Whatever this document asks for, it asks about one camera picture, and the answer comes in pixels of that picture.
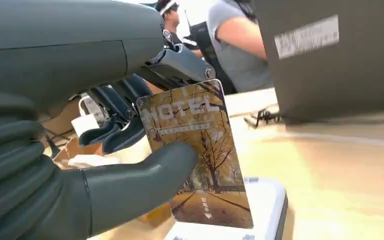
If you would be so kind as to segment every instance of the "laptop lid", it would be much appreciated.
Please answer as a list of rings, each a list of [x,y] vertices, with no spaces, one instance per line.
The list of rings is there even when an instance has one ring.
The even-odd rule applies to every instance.
[[[384,1],[253,3],[286,122],[384,110]]]

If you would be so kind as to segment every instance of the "man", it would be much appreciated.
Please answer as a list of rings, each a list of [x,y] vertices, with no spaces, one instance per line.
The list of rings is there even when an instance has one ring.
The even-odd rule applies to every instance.
[[[158,0],[155,6],[155,9],[161,14],[162,19],[164,19],[165,29],[167,29],[173,36],[173,43],[184,44],[194,54],[202,58],[203,55],[198,46],[193,46],[191,44],[182,42],[176,34],[178,25],[180,24],[178,8],[179,5],[175,0]]]

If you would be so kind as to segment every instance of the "robotic hand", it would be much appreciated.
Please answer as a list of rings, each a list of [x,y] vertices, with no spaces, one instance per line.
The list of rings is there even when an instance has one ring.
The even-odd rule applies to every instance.
[[[163,30],[162,35],[165,40],[164,50],[142,66],[138,75],[163,90],[215,78],[216,72],[211,65],[184,45],[173,45],[169,31]],[[102,142],[103,152],[110,154],[130,147],[145,135],[142,121],[133,105],[138,98],[151,95],[152,92],[138,75],[114,83],[112,87],[95,87],[88,92],[96,103],[104,106],[111,117],[101,128],[83,133],[79,137],[80,145]]]
[[[38,140],[38,121],[57,116],[72,94],[142,70],[162,86],[187,79],[182,68],[161,74],[174,66],[164,60],[162,25],[137,4],[0,0],[0,240],[84,240],[176,194],[198,160],[185,143],[138,164],[60,170]]]

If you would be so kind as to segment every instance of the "wooden table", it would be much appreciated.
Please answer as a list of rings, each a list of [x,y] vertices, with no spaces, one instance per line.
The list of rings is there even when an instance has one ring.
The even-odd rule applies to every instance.
[[[276,101],[267,91],[226,97],[235,116],[235,145],[245,176],[274,178],[285,185],[289,211],[283,239],[384,240],[384,123],[262,124],[253,129],[241,116],[241,104],[252,99],[260,103],[243,107],[246,113]],[[148,147],[145,139],[134,151]],[[131,153],[118,154],[129,159]],[[172,218],[158,227],[134,220],[96,239],[160,240],[172,225]]]

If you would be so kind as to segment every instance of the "white headband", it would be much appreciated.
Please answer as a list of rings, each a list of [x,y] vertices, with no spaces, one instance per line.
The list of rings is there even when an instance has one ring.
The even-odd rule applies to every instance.
[[[176,1],[175,0],[171,0],[170,2],[167,3],[167,5],[165,7],[163,7],[161,9],[161,11],[159,11],[159,14],[162,16],[164,15],[164,13],[169,10],[169,8],[173,7],[173,5],[176,4]]]

